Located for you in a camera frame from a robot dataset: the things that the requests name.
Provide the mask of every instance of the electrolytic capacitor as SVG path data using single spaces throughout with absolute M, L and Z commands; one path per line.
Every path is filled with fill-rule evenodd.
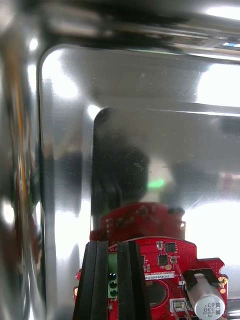
M 225 311 L 225 303 L 220 293 L 210 285 L 204 274 L 194 275 L 197 284 L 187 291 L 188 298 L 197 317 L 201 320 L 216 320 Z

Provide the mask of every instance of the red circuit board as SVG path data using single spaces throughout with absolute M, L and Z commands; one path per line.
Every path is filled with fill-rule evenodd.
M 90 240 L 108 240 L 113 246 L 117 241 L 158 235 L 184 239 L 183 214 L 182 209 L 169 209 L 164 204 L 131 203 L 102 216 L 99 230 L 91 231 Z
M 140 247 L 147 285 L 152 285 L 154 282 L 157 282 L 165 288 L 164 300 L 159 304 L 155 303 L 151 306 L 152 320 L 175 319 L 172 312 L 173 300 L 187 297 L 183 282 L 183 273 L 187 270 L 208 268 L 212 269 L 218 279 L 220 278 L 221 285 L 217 290 L 226 305 L 223 316 L 227 316 L 228 278 L 220 273 L 224 263 L 219 258 L 197 259 L 197 247 L 195 244 L 175 238 L 144 237 L 135 239 L 135 241 Z M 116 252 L 117 245 L 114 245 L 109 248 L 108 254 L 114 254 Z M 186 305 L 189 315 L 194 317 L 195 314 L 188 299 L 186 299 Z M 108 309 L 108 319 L 117 320 L 117 298 L 108 299 Z M 185 313 L 179 312 L 178 317 L 185 317 Z

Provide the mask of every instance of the silver capacitor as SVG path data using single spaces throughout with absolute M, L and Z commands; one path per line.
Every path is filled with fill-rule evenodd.
M 187 290 L 191 306 L 201 320 L 216 320 L 225 311 L 225 303 L 218 290 L 210 285 L 204 274 L 195 274 L 197 284 Z

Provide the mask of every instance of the green led light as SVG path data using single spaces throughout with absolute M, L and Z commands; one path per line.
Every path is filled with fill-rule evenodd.
M 165 181 L 163 179 L 159 179 L 156 181 L 148 182 L 147 187 L 148 189 L 158 189 L 164 185 Z

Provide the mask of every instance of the reflective metal wall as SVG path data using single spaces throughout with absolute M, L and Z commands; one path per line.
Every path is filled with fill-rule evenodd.
M 185 211 L 240 317 L 240 7 L 0 4 L 0 318 L 71 319 L 99 216 Z

